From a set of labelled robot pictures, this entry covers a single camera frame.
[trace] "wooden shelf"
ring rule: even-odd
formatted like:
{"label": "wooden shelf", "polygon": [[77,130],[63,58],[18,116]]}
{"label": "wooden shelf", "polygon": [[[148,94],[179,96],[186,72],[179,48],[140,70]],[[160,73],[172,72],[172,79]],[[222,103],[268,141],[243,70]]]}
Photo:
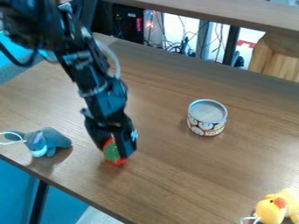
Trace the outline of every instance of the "wooden shelf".
{"label": "wooden shelf", "polygon": [[265,32],[299,36],[299,7],[265,0],[107,0]]}

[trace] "wood grain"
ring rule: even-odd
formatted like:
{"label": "wood grain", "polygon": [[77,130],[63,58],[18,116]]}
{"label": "wood grain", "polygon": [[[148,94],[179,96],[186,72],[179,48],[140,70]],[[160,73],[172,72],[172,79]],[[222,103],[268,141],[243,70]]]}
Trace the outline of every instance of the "wood grain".
{"label": "wood grain", "polygon": [[298,37],[299,8],[264,0],[106,0]]}
{"label": "wood grain", "polygon": [[[0,130],[52,126],[73,150],[34,159],[17,144],[1,147],[2,159],[125,223],[236,223],[265,194],[299,187],[297,84],[120,40],[111,47],[140,135],[129,162],[102,163],[75,85],[45,62],[1,87]],[[227,106],[221,135],[188,130],[187,106],[198,98]]]}
{"label": "wood grain", "polygon": [[298,40],[267,33],[254,48],[249,70],[288,81],[299,81]]}

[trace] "electronics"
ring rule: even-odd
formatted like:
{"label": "electronics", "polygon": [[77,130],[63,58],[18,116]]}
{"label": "electronics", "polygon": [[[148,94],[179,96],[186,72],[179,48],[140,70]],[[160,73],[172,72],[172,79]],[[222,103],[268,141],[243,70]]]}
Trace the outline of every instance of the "electronics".
{"label": "electronics", "polygon": [[99,1],[92,31],[143,44],[143,9]]}

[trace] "tin can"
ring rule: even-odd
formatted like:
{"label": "tin can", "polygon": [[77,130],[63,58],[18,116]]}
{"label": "tin can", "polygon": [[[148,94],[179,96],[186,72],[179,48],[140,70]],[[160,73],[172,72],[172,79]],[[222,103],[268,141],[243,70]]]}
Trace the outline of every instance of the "tin can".
{"label": "tin can", "polygon": [[187,125],[197,135],[214,137],[224,130],[227,116],[227,109],[222,103],[202,99],[189,106]]}

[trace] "can lid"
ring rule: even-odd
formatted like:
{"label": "can lid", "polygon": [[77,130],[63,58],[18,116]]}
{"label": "can lid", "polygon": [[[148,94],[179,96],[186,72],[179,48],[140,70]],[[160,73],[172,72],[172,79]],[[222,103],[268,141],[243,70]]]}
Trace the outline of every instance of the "can lid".
{"label": "can lid", "polygon": [[208,99],[194,101],[189,106],[188,112],[193,118],[203,123],[225,123],[228,115],[222,103]]}

